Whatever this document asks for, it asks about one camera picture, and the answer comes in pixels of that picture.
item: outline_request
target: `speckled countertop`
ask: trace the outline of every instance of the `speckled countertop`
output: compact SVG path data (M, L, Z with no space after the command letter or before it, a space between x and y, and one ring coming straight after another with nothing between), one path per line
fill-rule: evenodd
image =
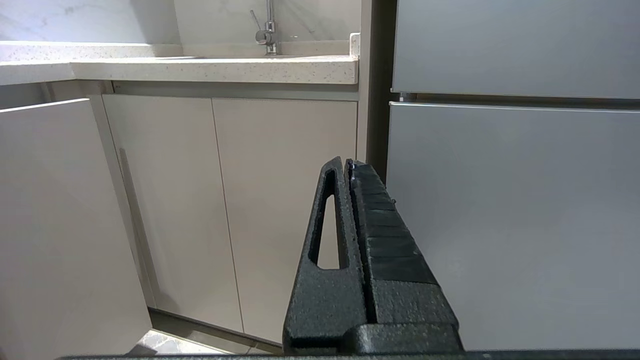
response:
M208 59L190 57L0 62L0 85L64 80L356 84L350 55Z

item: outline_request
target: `kitchen cabinet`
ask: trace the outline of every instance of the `kitchen cabinet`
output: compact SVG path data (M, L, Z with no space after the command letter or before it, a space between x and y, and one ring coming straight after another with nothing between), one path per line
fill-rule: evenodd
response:
M639 138L638 110L392 103L388 192L465 348L637 346Z
M636 0L399 0L396 92L640 98Z
M88 99L0 110L5 360L123 354L151 328Z
M356 108L355 102L213 99L249 335L282 339L320 168L335 156L355 157ZM328 206L325 219L332 216ZM324 266L336 266L335 225L323 230Z
M103 99L157 308L241 332L211 99Z

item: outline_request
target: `refrigerator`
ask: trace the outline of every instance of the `refrigerator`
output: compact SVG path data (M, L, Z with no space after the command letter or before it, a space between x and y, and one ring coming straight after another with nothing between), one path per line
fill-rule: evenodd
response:
M397 6L387 189L465 348L639 348L640 1Z

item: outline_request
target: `beige cabinet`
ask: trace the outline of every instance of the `beige cabinet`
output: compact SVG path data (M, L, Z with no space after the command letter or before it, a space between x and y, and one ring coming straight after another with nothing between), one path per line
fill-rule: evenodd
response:
M123 354L151 324L88 99L0 110L0 357Z
M213 99L249 335L282 339L320 168L338 155L355 157L356 108L355 102ZM332 216L328 211L326 218ZM335 225L325 227L321 242L331 267L337 262Z
M157 307L243 331L211 99L103 99Z

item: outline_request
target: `open cabinet door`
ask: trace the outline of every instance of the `open cabinet door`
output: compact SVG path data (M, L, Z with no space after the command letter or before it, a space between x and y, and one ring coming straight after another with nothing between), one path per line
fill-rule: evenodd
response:
M89 100L0 110L0 359L123 354L150 328Z

